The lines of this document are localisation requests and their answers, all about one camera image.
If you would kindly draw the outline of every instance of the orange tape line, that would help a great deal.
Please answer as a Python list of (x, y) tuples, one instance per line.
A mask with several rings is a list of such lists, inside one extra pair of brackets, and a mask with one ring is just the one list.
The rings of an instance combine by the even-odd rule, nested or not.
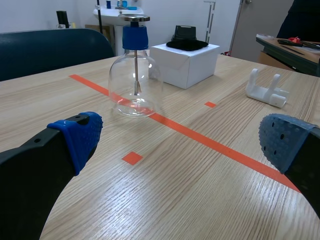
[[(78, 76), (78, 75), (71, 75), (69, 76), (85, 85), (87, 85), (88, 87), (100, 92), (100, 93), (107, 93), (105, 95), (109, 95), (109, 91), (81, 76)], [(259, 162), (259, 161), (256, 161), (254, 160), (253, 158), (251, 157), (248, 157), (238, 151), (235, 151), (233, 150), (232, 148), (230, 147), (227, 147), (215, 140), (212, 140), (211, 138), (207, 137), (207, 136), (204, 136), (194, 130), (191, 130), (190, 128), (187, 128), (186, 126), (183, 126), (173, 120), (170, 120), (169, 118), (165, 117), (165, 116), (162, 116), (158, 113), (154, 113), (152, 115), (149, 116), (149, 118), (157, 121), (158, 123), (161, 123), (235, 161), (237, 161), (238, 163), (241, 163), (255, 171), (257, 171), (258, 173), (261, 173), (265, 176), (267, 176), (268, 178), (271, 178), (297, 192), (300, 192), (297, 187), (285, 176), (285, 175), (282, 175), (279, 171), (267, 166), (267, 165), (264, 165), (263, 163)]]
[(74, 80), (77, 80), (78, 82), (84, 84), (84, 85), (87, 85), (88, 87), (98, 91), (99, 93), (102, 93), (104, 95), (107, 95), (109, 96), (109, 91), (108, 89), (98, 85), (98, 84), (95, 84), (94, 82), (92, 81), (89, 81), (88, 79), (85, 79), (83, 78), (82, 76), (79, 76), (77, 74), (73, 74), (73, 75), (70, 75), (69, 76), (70, 78), (74, 79)]

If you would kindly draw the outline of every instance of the orange tape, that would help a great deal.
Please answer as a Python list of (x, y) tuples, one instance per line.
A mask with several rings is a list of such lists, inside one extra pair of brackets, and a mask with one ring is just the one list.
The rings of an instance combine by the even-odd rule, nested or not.
[(69, 76), (70, 78), (74, 79), (74, 80), (77, 80), (78, 82), (84, 84), (84, 85), (87, 85), (88, 87), (98, 91), (99, 93), (102, 93), (104, 95), (107, 95), (109, 96), (109, 91), (108, 89), (98, 85), (98, 84), (95, 84), (94, 82), (92, 81), (89, 81), (88, 79), (85, 79), (83, 78), (82, 76), (79, 76), (77, 74), (73, 74), (73, 75), (70, 75)]
[(217, 106), (216, 104), (214, 104), (213, 102), (207, 101), (204, 105), (210, 107), (210, 108), (214, 108), (215, 106)]
[[(81, 76), (78, 76), (78, 75), (71, 75), (70, 76), (71, 78), (87, 85), (88, 87), (94, 89), (94, 90), (97, 90), (98, 92), (100, 93), (107, 93), (105, 95), (109, 95), (109, 91)], [(157, 121), (158, 123), (161, 123), (175, 131), (177, 131), (178, 133), (181, 133), (235, 161), (237, 161), (238, 163), (241, 163), (249, 168), (251, 168), (252, 170), (255, 170), (257, 171), (258, 173), (261, 173), (265, 176), (267, 176), (268, 178), (271, 178), (297, 192), (300, 192), (297, 187), (285, 176), (285, 175), (282, 175), (279, 171), (267, 166), (267, 165), (264, 165), (263, 163), (259, 162), (259, 161), (256, 161), (254, 160), (253, 158), (251, 157), (248, 157), (238, 151), (235, 151), (233, 150), (232, 148), (230, 147), (227, 147), (217, 141), (214, 141), (212, 140), (211, 138), (207, 137), (207, 136), (204, 136), (194, 130), (191, 130), (190, 128), (187, 128), (186, 126), (183, 126), (173, 120), (170, 120), (169, 118), (165, 117), (165, 116), (162, 116), (158, 113), (154, 113), (152, 115), (149, 116), (149, 118)]]
[(122, 160), (126, 161), (127, 163), (131, 165), (135, 165), (137, 162), (139, 162), (143, 157), (135, 152), (130, 152), (127, 155), (125, 155)]

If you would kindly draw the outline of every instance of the table surface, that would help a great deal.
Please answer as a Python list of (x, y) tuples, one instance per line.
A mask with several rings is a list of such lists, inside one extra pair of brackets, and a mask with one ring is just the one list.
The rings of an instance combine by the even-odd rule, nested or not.
[[(94, 156), (58, 198), (42, 240), (319, 239), (320, 221), (301, 193), (168, 124), (115, 114), (109, 97), (69, 77), (107, 88), (114, 61), (0, 83), (0, 151), (80, 112), (97, 112), (104, 121)], [(282, 75), (279, 85), (290, 92), (283, 109), (246, 97), (253, 68), (264, 87)], [(320, 125), (319, 78), (237, 58), (221, 55), (214, 76), (187, 90), (164, 84), (163, 92), (160, 114), (167, 120), (271, 172), (258, 138), (264, 116), (282, 113)], [(122, 160), (130, 152), (143, 159)]]
[[(300, 47), (294, 47), (294, 46), (288, 46), (288, 45), (281, 45), (278, 43), (278, 40), (281, 39), (281, 38), (275, 38), (275, 39), (272, 39), (272, 40), (269, 40), (269, 39), (261, 39), (259, 38), (261, 41), (263, 42), (266, 42), (270, 45), (273, 45), (273, 46), (276, 46), (278, 48), (280, 48), (281, 50), (283, 51), (286, 51), (290, 54), (293, 54), (293, 55), (296, 55), (300, 58), (303, 58), (303, 59), (306, 59), (306, 60), (309, 60), (311, 62), (314, 62), (316, 64), (319, 63), (319, 59), (320, 59), (320, 55), (319, 54), (314, 54), (312, 52), (309, 52), (309, 51), (305, 51), (303, 48), (300, 48)], [(299, 54), (299, 53), (296, 53), (294, 51), (290, 51), (288, 50), (287, 48), (289, 49), (292, 49), (292, 50), (295, 50), (299, 53), (302, 53), (302, 54)]]

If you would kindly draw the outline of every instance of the blue chair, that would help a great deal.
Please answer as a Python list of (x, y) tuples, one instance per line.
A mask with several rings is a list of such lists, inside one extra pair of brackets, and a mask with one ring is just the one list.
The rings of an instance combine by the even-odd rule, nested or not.
[(114, 57), (109, 41), (92, 29), (0, 34), (0, 82)]

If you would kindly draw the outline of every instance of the sink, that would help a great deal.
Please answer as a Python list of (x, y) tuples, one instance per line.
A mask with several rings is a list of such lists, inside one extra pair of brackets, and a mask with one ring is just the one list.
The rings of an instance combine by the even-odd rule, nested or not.
[[(107, 9), (107, 7), (101, 6), (101, 20), (105, 24), (109, 25), (119, 25), (124, 26), (128, 25), (129, 23), (127, 21), (123, 21), (120, 17), (118, 17), (120, 14), (144, 14), (144, 11), (141, 9), (141, 7), (137, 7), (137, 10), (127, 10), (127, 9), (116, 9), (115, 5), (111, 6), (111, 9)], [(98, 18), (98, 10), (95, 9), (93, 11), (93, 14), (96, 18)]]
[[(123, 26), (130, 24), (127, 21), (123, 21), (120, 14), (144, 14), (141, 7), (137, 7), (136, 10), (116, 9), (116, 5), (111, 5), (111, 9), (108, 9), (106, 5), (101, 6), (101, 21), (103, 24), (114, 25), (114, 40), (115, 40), (115, 54), (117, 56), (123, 55), (125, 50), (122, 48), (122, 35)], [(98, 19), (98, 10), (93, 11), (94, 16)]]

